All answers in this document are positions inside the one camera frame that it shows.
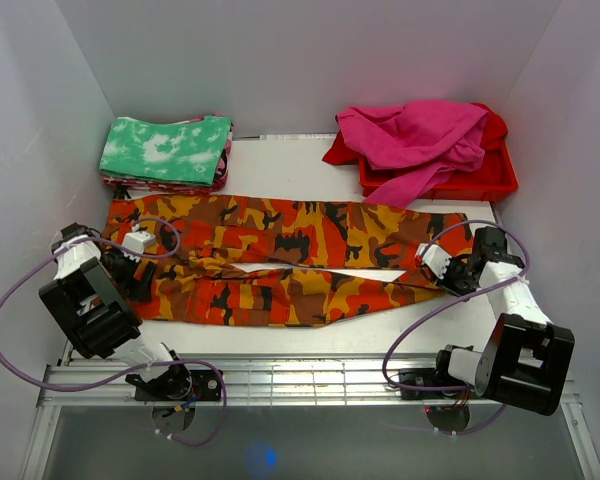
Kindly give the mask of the orange camouflage trousers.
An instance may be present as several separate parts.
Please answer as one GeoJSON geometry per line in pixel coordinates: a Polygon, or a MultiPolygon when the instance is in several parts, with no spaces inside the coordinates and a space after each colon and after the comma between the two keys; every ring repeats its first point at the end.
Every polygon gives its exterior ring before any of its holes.
{"type": "Polygon", "coordinates": [[[231,195],[116,199],[102,234],[120,242],[134,223],[158,254],[137,314],[222,326],[322,327],[436,298],[417,248],[473,242],[461,213],[231,195]]]}

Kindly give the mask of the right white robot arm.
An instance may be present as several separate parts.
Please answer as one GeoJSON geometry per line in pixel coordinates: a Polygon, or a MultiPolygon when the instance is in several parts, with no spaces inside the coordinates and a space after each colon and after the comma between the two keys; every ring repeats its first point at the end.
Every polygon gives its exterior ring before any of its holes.
{"type": "Polygon", "coordinates": [[[448,345],[438,353],[434,390],[454,397],[469,386],[478,397],[552,415],[575,338],[541,310],[523,273],[525,262],[509,252],[505,233],[479,228],[468,254],[453,256],[438,245],[422,245],[419,256],[430,281],[446,292],[463,297],[485,290],[497,318],[483,351],[448,345]]]}

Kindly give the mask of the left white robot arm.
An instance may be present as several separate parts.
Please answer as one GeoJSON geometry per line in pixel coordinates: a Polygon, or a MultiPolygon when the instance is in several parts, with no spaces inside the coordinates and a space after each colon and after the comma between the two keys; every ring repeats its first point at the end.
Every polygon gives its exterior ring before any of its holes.
{"type": "Polygon", "coordinates": [[[139,270],[142,256],[156,244],[152,233],[138,227],[125,234],[121,247],[105,249],[96,232],[73,223],[52,245],[57,271],[39,297],[78,353],[90,359],[116,357],[144,367],[126,376],[131,385],[158,400],[190,396],[193,380],[178,355],[165,344],[141,335],[134,302],[151,299],[157,264],[139,270]]]}

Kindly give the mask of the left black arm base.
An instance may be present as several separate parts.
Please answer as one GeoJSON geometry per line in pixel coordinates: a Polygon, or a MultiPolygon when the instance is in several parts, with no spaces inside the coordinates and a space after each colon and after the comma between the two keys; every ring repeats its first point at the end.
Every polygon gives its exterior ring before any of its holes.
{"type": "Polygon", "coordinates": [[[158,378],[145,382],[139,374],[129,374],[125,381],[135,388],[134,399],[137,401],[219,401],[222,397],[219,380],[210,369],[189,369],[184,374],[182,369],[172,367],[174,375],[163,382],[158,378]]]}

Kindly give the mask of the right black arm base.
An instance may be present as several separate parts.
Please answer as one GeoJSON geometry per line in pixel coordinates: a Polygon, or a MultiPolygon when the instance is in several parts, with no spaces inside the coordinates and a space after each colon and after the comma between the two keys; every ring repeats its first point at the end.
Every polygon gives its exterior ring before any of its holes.
{"type": "Polygon", "coordinates": [[[473,387],[438,372],[435,368],[401,368],[389,375],[390,387],[400,392],[402,400],[450,400],[461,403],[477,399],[473,387]]]}

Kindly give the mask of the red plastic tray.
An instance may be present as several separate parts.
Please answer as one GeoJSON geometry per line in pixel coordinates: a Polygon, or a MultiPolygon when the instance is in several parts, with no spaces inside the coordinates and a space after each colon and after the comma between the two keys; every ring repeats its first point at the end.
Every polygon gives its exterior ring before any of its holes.
{"type": "MultiPolygon", "coordinates": [[[[487,142],[482,166],[474,172],[456,171],[442,184],[432,187],[419,199],[499,202],[518,190],[518,181],[504,138],[487,142]]],[[[359,160],[359,183],[364,197],[405,170],[375,171],[365,158],[359,160]]]]}

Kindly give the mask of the red garment in tray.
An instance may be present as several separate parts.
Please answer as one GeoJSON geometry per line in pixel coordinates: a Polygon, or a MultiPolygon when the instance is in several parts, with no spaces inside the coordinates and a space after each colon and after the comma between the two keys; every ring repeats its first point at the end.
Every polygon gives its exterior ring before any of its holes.
{"type": "Polygon", "coordinates": [[[348,107],[336,115],[339,132],[323,161],[365,158],[374,170],[422,167],[435,161],[477,168],[487,142],[507,133],[504,120],[475,103],[419,100],[393,107],[348,107]]]}

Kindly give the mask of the aluminium rail frame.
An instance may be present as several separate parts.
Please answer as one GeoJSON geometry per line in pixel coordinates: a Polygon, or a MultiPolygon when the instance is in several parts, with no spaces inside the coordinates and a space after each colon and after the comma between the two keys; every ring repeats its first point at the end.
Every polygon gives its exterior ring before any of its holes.
{"type": "MultiPolygon", "coordinates": [[[[499,220],[487,202],[418,200],[415,209],[427,213],[461,210],[470,219],[499,220]]],[[[484,347],[496,324],[490,297],[476,297],[449,307],[412,332],[394,352],[388,371],[432,367],[434,350],[460,340],[484,347]]],[[[429,310],[450,299],[365,314],[323,328],[212,327],[182,322],[146,321],[141,326],[149,340],[164,340],[186,358],[207,360],[224,370],[229,407],[341,407],[397,406],[381,373],[382,357],[390,344],[429,310]]],[[[111,375],[122,368],[116,360],[86,360],[67,344],[59,367],[49,374],[76,382],[92,381],[95,374],[111,375]]],[[[131,387],[118,379],[108,386],[77,393],[42,393],[21,479],[43,479],[51,465],[53,441],[62,408],[69,406],[148,406],[131,399],[131,387]]],[[[600,460],[583,413],[581,391],[567,375],[558,408],[568,431],[568,443],[585,479],[600,479],[600,460]]]]}

